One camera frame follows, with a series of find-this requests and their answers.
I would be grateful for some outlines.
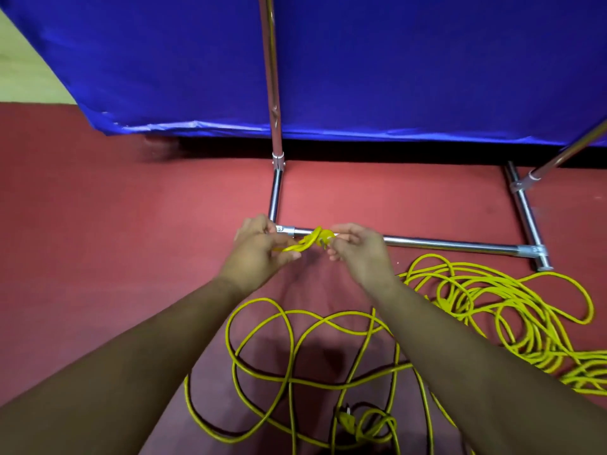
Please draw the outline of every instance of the person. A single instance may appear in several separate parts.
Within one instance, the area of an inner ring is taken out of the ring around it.
[[[406,356],[480,454],[590,454],[607,412],[448,313],[394,275],[381,235],[332,228],[343,260]],[[300,257],[264,215],[246,219],[218,275],[0,408],[0,453],[131,455],[239,302]]]

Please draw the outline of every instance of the tangled yellow cable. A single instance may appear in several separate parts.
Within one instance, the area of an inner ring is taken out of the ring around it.
[[[303,251],[313,243],[325,246],[328,243],[328,239],[333,236],[333,233],[329,230],[317,228],[315,229],[314,233],[302,239],[299,244],[290,246],[284,250]],[[415,269],[421,260],[430,257],[442,260],[443,263],[423,269]],[[428,253],[416,259],[406,273],[399,274],[398,276],[403,279],[402,282],[404,284],[408,285],[419,280],[417,285],[414,287],[414,290],[417,291],[421,290],[422,287],[424,287],[430,280],[436,278],[439,279],[440,282],[436,287],[435,298],[432,301],[429,299],[429,303],[439,306],[459,321],[462,321],[464,324],[474,328],[475,331],[484,337],[486,337],[485,333],[477,325],[473,316],[481,312],[489,313],[495,319],[495,328],[503,346],[513,354],[535,365],[546,373],[553,373],[557,371],[559,367],[563,365],[565,359],[570,358],[573,360],[575,365],[568,372],[560,375],[559,379],[563,383],[571,386],[577,392],[607,396],[607,388],[605,388],[605,385],[607,385],[607,351],[574,351],[561,321],[561,319],[566,319],[577,324],[585,325],[592,320],[594,315],[594,306],[592,305],[592,300],[590,299],[588,292],[572,278],[555,272],[543,272],[535,273],[521,279],[514,279],[489,267],[474,263],[452,263],[444,257],[433,253]],[[572,315],[547,304],[539,295],[525,285],[525,283],[530,280],[544,276],[554,276],[556,278],[564,279],[580,290],[588,307],[586,316],[582,319],[577,319]],[[476,301],[484,294],[492,294],[494,297],[501,298],[501,300],[493,303],[477,305]],[[246,307],[263,301],[272,304],[278,313],[270,316],[257,325],[245,337],[245,339],[240,342],[238,348],[234,349],[230,343],[230,326],[232,325],[234,318]],[[519,336],[518,339],[514,335],[510,324],[503,316],[503,311],[507,307],[511,307],[516,310],[523,322],[524,333],[522,336]],[[316,322],[314,322],[299,337],[297,342],[293,336],[293,330],[289,321],[289,316],[291,315],[306,315],[316,320]],[[351,329],[344,328],[335,322],[340,317],[351,315],[367,318],[369,320],[367,330],[353,331]],[[247,364],[244,363],[239,356],[240,352],[251,337],[269,322],[277,318],[282,318],[289,333],[289,362],[286,373],[283,377],[277,377],[273,374],[265,374],[253,370],[247,366]],[[344,383],[328,384],[315,382],[312,380],[294,377],[292,374],[297,353],[299,352],[302,343],[310,332],[318,328],[320,325],[329,325],[330,327],[345,334],[364,337],[364,341],[356,355],[353,366]],[[396,421],[394,417],[391,416],[391,410],[396,392],[396,375],[399,371],[413,369],[420,385],[422,402],[424,405],[424,411],[426,413],[429,453],[430,455],[433,455],[433,430],[432,422],[430,420],[430,411],[428,406],[429,399],[426,389],[424,388],[420,375],[413,368],[413,365],[408,361],[399,361],[399,345],[395,344],[394,360],[392,364],[376,369],[371,374],[367,373],[362,376],[362,378],[355,377],[356,370],[363,355],[365,354],[371,337],[384,329],[390,333],[388,326],[376,318],[375,309],[372,309],[371,313],[344,311],[322,317],[306,310],[285,311],[274,300],[269,298],[256,298],[254,300],[249,300],[240,305],[229,317],[225,329],[225,342],[228,353],[233,361],[232,379],[234,381],[236,392],[242,399],[242,402],[260,417],[260,420],[253,426],[253,428],[243,432],[239,436],[227,436],[218,432],[200,416],[193,406],[190,390],[190,375],[188,375],[184,381],[187,408],[194,421],[196,421],[210,436],[229,444],[246,439],[257,431],[265,422],[268,422],[276,428],[291,434],[292,453],[294,455],[296,453],[298,439],[309,442],[310,444],[314,444],[315,446],[321,448],[328,448],[330,449],[331,453],[334,453],[336,450],[348,450],[351,448],[356,448],[369,442],[377,444],[391,442],[395,452],[399,454],[400,450],[398,446],[398,437],[396,436]],[[238,369],[252,375],[257,379],[281,383],[280,390],[277,393],[274,402],[267,410],[258,408],[244,394],[237,377]],[[389,374],[391,375],[392,380],[389,397],[384,409],[370,408],[363,413],[359,419],[356,419],[350,414],[349,409],[343,408],[344,398],[347,390],[361,385],[362,383],[367,383],[371,380],[375,380],[378,377]],[[338,401],[335,406],[336,411],[331,422],[330,440],[328,442],[306,436],[305,434],[300,433],[295,427],[293,384],[307,385],[323,390],[340,391]],[[288,393],[290,414],[289,426],[286,426],[272,418],[272,413],[282,399],[285,391]],[[454,424],[435,396],[432,394],[431,396],[443,415],[452,424]],[[341,426],[343,429],[345,429],[345,431],[352,434],[356,442],[351,445],[336,444],[338,426]]]

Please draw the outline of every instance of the forearm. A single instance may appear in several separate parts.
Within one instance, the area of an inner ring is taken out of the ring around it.
[[[402,284],[372,294],[406,356],[480,453],[605,444],[605,412]]]
[[[136,454],[235,305],[213,280],[0,409],[0,452]]]

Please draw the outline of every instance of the blue tarp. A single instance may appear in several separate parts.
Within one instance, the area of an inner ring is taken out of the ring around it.
[[[607,0],[274,0],[284,137],[563,144]],[[0,0],[107,134],[269,137],[257,0]]]

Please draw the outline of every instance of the metal stand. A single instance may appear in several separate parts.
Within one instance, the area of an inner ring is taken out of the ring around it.
[[[285,169],[285,156],[282,151],[282,127],[280,123],[273,0],[259,0],[259,9],[262,17],[263,55],[265,58],[266,81],[268,85],[268,107],[270,131],[272,135],[272,158],[274,164],[274,182],[272,184],[268,217],[271,221],[276,222],[280,183]],[[535,223],[535,218],[531,211],[531,207],[529,206],[525,189],[541,179],[548,170],[559,166],[562,162],[568,160],[575,153],[580,152],[581,149],[585,148],[605,133],[607,133],[607,119],[596,125],[575,142],[565,147],[553,160],[550,160],[542,167],[531,171],[531,173],[523,179],[519,179],[514,164],[511,161],[508,162],[505,167],[505,173],[508,182],[510,182],[513,199],[517,205],[517,210],[529,244],[467,243],[465,241],[428,240],[424,238],[405,238],[389,235],[384,236],[383,240],[388,246],[419,247],[421,249],[435,249],[437,251],[478,252],[533,258],[537,271],[552,270],[548,252],[546,246],[542,242],[542,237],[540,236],[537,224]],[[292,226],[277,225],[276,228],[279,232],[288,233],[291,236],[305,236],[312,232],[311,229]]]

